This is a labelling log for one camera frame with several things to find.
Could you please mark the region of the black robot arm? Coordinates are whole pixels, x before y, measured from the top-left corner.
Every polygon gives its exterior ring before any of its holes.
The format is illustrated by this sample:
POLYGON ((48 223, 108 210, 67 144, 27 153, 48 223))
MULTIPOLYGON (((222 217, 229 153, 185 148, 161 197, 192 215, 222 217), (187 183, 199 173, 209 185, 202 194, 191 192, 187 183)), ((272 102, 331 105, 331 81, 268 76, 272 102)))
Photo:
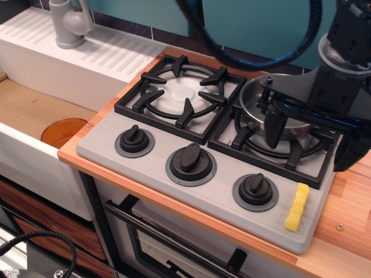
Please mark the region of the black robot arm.
POLYGON ((288 118, 338 132, 335 172, 370 150, 370 2, 338 1, 318 45, 320 65, 303 75, 267 75, 258 102, 265 140, 275 148, 288 118))

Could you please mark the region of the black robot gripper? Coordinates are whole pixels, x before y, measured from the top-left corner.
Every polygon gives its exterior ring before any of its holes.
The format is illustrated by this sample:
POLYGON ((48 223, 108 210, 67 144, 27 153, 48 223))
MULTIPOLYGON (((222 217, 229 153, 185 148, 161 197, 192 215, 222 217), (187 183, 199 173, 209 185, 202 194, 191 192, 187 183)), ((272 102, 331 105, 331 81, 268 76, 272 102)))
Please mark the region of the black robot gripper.
POLYGON ((266 144, 275 149, 288 118, 342 134, 334 172, 347 171, 370 150, 370 71, 320 66, 302 75, 268 74, 261 82, 266 144))

